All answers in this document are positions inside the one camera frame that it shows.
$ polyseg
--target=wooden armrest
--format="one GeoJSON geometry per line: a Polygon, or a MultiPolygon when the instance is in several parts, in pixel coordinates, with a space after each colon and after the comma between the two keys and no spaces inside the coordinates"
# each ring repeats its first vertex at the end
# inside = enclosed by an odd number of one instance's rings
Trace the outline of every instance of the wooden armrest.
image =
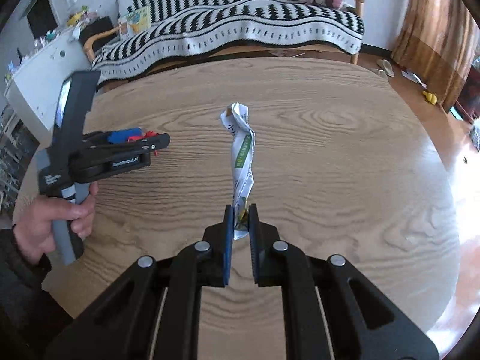
{"type": "Polygon", "coordinates": [[[93,52],[93,43],[99,39],[106,38],[107,36],[113,35],[118,31],[120,31],[120,27],[116,27],[113,30],[109,30],[109,31],[105,31],[105,32],[93,35],[87,39],[87,41],[83,45],[83,51],[87,55],[87,58],[90,61],[90,63],[92,63],[93,60],[95,59],[95,53],[93,52]]]}
{"type": "Polygon", "coordinates": [[[357,16],[363,17],[363,4],[365,4],[365,0],[355,0],[355,13],[357,16]]]}

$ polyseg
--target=green label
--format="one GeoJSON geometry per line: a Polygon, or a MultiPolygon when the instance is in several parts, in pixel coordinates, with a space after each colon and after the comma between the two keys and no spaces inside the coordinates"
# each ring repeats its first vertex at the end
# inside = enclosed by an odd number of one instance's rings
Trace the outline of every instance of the green label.
{"type": "Polygon", "coordinates": [[[243,143],[241,144],[240,151],[238,152],[237,159],[235,160],[235,168],[243,168],[245,160],[247,159],[248,150],[250,150],[251,135],[245,135],[243,143]]]}

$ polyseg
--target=slipper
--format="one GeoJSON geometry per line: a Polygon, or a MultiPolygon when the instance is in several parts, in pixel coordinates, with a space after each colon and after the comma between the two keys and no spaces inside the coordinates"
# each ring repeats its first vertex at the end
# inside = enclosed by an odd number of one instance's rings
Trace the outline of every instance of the slipper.
{"type": "Polygon", "coordinates": [[[371,71],[374,72],[376,75],[382,77],[383,79],[388,80],[388,76],[387,76],[387,74],[385,73],[384,70],[382,70],[382,69],[371,69],[371,71]]]}
{"type": "Polygon", "coordinates": [[[386,59],[379,59],[377,61],[377,65],[380,66],[387,75],[389,75],[390,77],[395,77],[395,74],[393,73],[392,64],[388,62],[386,59]]]}

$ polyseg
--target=white cabinet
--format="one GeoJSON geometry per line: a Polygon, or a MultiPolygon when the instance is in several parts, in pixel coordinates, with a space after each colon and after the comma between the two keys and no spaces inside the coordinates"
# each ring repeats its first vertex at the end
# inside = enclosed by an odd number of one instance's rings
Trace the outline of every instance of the white cabinet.
{"type": "Polygon", "coordinates": [[[82,46],[71,30],[23,63],[5,91],[20,119],[42,141],[51,135],[55,109],[63,81],[76,70],[90,70],[82,46]]]}

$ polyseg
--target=patterned sofa cover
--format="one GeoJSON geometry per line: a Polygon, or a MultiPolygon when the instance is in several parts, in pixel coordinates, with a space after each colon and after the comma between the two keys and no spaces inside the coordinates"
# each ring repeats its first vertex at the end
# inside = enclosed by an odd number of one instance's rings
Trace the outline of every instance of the patterned sofa cover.
{"type": "Polygon", "coordinates": [[[132,12],[150,5],[152,26],[106,45],[92,63],[99,84],[129,79],[159,62],[220,48],[334,45],[349,55],[362,45],[364,25],[351,12],[306,5],[306,0],[128,0],[132,12]]]}

